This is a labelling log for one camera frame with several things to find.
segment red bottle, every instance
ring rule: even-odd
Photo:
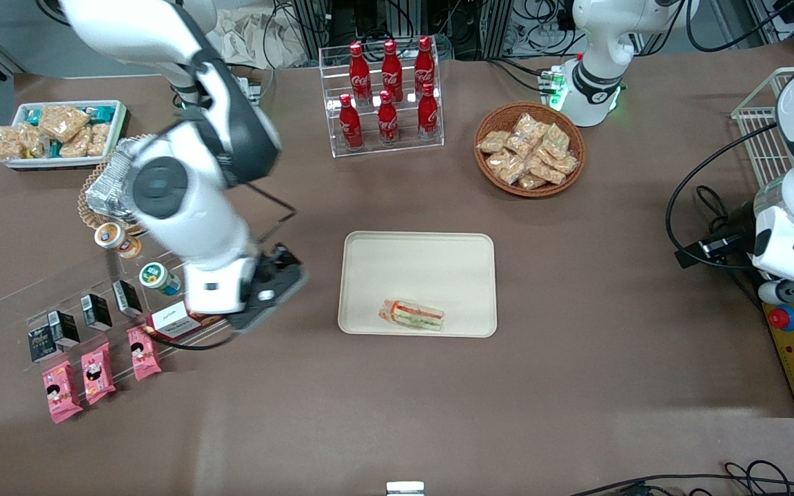
[[[369,107],[372,105],[372,84],[369,82],[369,66],[363,60],[363,46],[355,41],[349,45],[349,50],[351,63],[347,75],[351,78],[357,107]]]
[[[431,37],[418,39],[416,57],[416,95],[422,94],[422,85],[434,82],[434,57],[431,56]]]
[[[397,59],[397,41],[394,40],[385,40],[382,85],[391,92],[394,101],[403,101],[403,66],[400,65],[400,59]]]
[[[383,89],[378,95],[382,98],[378,107],[378,140],[383,147],[390,148],[397,144],[397,110],[391,103],[391,92]]]
[[[418,137],[421,141],[434,141],[437,137],[437,101],[434,84],[422,85],[422,100],[418,102]]]
[[[339,123],[343,129],[345,144],[350,152],[356,152],[363,148],[363,132],[360,129],[360,116],[357,115],[355,107],[351,106],[350,94],[340,94],[339,101],[343,104],[343,107],[339,111]]]

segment cable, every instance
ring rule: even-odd
[[[51,12],[48,12],[48,9],[46,9],[46,8],[45,8],[45,7],[42,5],[42,2],[41,2],[41,0],[35,0],[35,6],[36,6],[36,7],[38,7],[38,9],[39,9],[39,10],[41,10],[41,13],[44,13],[44,14],[45,14],[45,17],[47,17],[48,19],[51,19],[51,20],[53,20],[54,22],[57,22],[57,24],[62,24],[62,25],[70,25],[70,23],[68,23],[68,22],[64,21],[63,19],[58,19],[58,18],[57,18],[57,16],[54,16],[54,14],[52,14]]]
[[[711,47],[711,48],[704,47],[699,43],[697,43],[697,40],[694,39],[694,34],[691,31],[691,9],[686,10],[686,16],[684,17],[684,31],[686,31],[686,33],[688,34],[688,41],[690,41],[692,46],[694,48],[697,48],[697,50],[706,53],[717,52],[717,51],[725,50],[725,48],[730,48],[740,43],[740,41],[746,40],[746,38],[751,37],[753,34],[758,32],[764,26],[768,25],[769,22],[772,22],[772,20],[774,20],[774,18],[776,18],[778,15],[780,15],[780,13],[783,12],[785,9],[788,9],[788,7],[793,6],[793,4],[794,4],[794,0],[788,1],[788,3],[786,3],[785,6],[782,6],[780,9],[776,10],[776,12],[774,12],[773,14],[767,16],[764,20],[762,20],[762,22],[759,22],[759,24],[755,28],[744,34],[743,37],[737,38],[736,40],[728,41],[724,45],[719,45],[717,47]]]
[[[737,147],[737,145],[739,145],[740,143],[743,143],[744,141],[747,141],[747,139],[750,139],[750,138],[753,138],[755,136],[758,136],[758,135],[762,134],[763,132],[766,132],[766,131],[769,131],[771,129],[774,129],[775,127],[776,127],[776,123],[770,123],[770,125],[766,125],[765,127],[762,127],[760,129],[756,129],[753,132],[750,132],[750,133],[748,133],[746,135],[741,136],[740,138],[735,139],[734,141],[731,141],[731,143],[729,143],[729,144],[725,145],[724,147],[720,148],[714,154],[709,155],[709,157],[706,158],[705,161],[702,161],[702,163],[700,163],[700,165],[698,165],[697,167],[694,167],[692,172],[689,172],[688,175],[685,176],[684,179],[682,179],[682,182],[678,183],[678,186],[675,188],[675,191],[673,192],[672,196],[670,197],[670,202],[667,203],[667,211],[666,211],[666,219],[665,219],[665,226],[666,226],[666,230],[667,230],[667,236],[670,238],[670,241],[672,242],[672,244],[675,245],[675,248],[678,248],[678,251],[681,251],[682,254],[686,254],[687,256],[693,258],[694,260],[696,260],[699,263],[702,263],[702,264],[708,265],[708,266],[712,266],[712,267],[719,267],[719,268],[724,268],[724,269],[727,269],[727,270],[755,270],[755,268],[753,266],[731,266],[731,265],[726,265],[726,264],[718,264],[718,263],[715,263],[715,262],[711,262],[709,260],[704,260],[703,258],[697,257],[697,255],[692,254],[692,252],[686,250],[686,248],[684,248],[684,246],[681,245],[680,242],[678,242],[678,239],[675,238],[675,235],[673,234],[673,231],[672,231],[672,210],[675,207],[675,200],[677,200],[678,195],[681,194],[682,189],[684,189],[684,186],[686,186],[687,183],[689,181],[691,181],[692,178],[694,178],[694,176],[696,176],[698,172],[700,172],[700,170],[703,170],[703,167],[708,166],[710,163],[712,163],[712,161],[717,159],[719,156],[721,156],[722,154],[724,154],[725,152],[727,152],[731,148]]]
[[[157,342],[158,344],[163,344],[164,346],[170,346],[170,348],[185,349],[185,351],[207,351],[208,349],[214,349],[223,346],[224,344],[229,344],[230,342],[233,341],[234,338],[238,336],[238,333],[231,333],[231,335],[223,339],[223,341],[218,341],[211,344],[203,344],[199,346],[193,346],[190,344],[180,344],[178,342],[170,342],[167,341],[166,339],[161,339],[157,335],[152,335],[152,333],[148,333],[148,332],[146,332],[146,335],[148,335],[152,339],[152,341]]]

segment wicker basket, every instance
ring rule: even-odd
[[[136,136],[136,138],[140,139],[145,138],[146,136],[148,135],[144,134],[141,136]],[[106,169],[106,166],[108,163],[110,163],[111,157],[111,153],[106,155],[102,163],[94,168],[94,171],[91,172],[91,175],[88,176],[88,179],[85,179],[85,185],[83,185],[81,191],[79,191],[79,216],[85,225],[91,229],[97,229],[105,223],[116,223],[123,227],[124,230],[131,236],[141,235],[143,234],[144,229],[139,224],[129,224],[123,222],[123,220],[113,219],[113,217],[101,216],[96,211],[91,210],[91,208],[88,207],[88,199],[85,197],[85,194],[88,192],[88,188],[91,188],[91,185],[94,183],[94,181],[96,181],[97,178],[100,178],[103,170]]]
[[[578,166],[565,178],[565,182],[561,185],[543,185],[535,189],[523,189],[506,185],[495,177],[494,173],[492,173],[491,169],[489,169],[489,166],[486,164],[486,155],[476,147],[476,144],[482,141],[482,139],[492,131],[513,131],[513,126],[520,120],[520,115],[523,112],[528,113],[529,116],[535,117],[539,122],[557,123],[560,129],[568,134],[570,138],[569,150],[571,150],[571,153],[574,153],[574,156],[578,159]],[[476,164],[480,166],[483,175],[495,186],[518,196],[541,198],[558,194],[558,192],[568,188],[578,179],[578,176],[580,176],[580,173],[584,170],[584,165],[587,162],[587,147],[584,145],[584,137],[580,135],[578,126],[574,125],[568,117],[541,103],[516,101],[516,103],[508,103],[503,107],[492,110],[489,115],[482,120],[480,127],[476,129],[474,156],[476,157]]]

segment white plastic tray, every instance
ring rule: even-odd
[[[103,161],[103,157],[110,154],[119,144],[119,137],[124,125],[124,117],[127,116],[127,107],[118,100],[82,100],[82,101],[40,101],[40,103],[24,103],[14,114],[12,125],[18,125],[26,121],[26,114],[30,110],[38,110],[45,105],[69,105],[70,107],[115,107],[116,113],[112,116],[110,135],[106,138],[106,147],[103,154],[94,157],[78,158],[41,158],[41,159],[15,159],[6,161],[10,169],[15,170],[44,170],[44,169],[81,169],[82,167],[94,166]]]
[[[443,332],[382,320],[378,309],[387,298],[444,311]],[[492,239],[462,233],[351,233],[345,238],[339,327],[352,335],[493,335],[498,304]]]

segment gray floor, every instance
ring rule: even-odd
[[[732,28],[741,32],[749,24],[743,0],[740,7],[728,6],[726,17]],[[695,34],[710,46],[724,42],[710,0],[702,0],[694,19]],[[59,25],[39,12],[29,0],[0,0],[0,44],[29,72],[48,76],[110,76],[141,74],[145,70],[128,67],[95,53],[66,26]],[[693,48],[681,32],[674,32],[664,53],[691,51]],[[0,82],[0,125],[8,125],[14,110],[12,82]]]

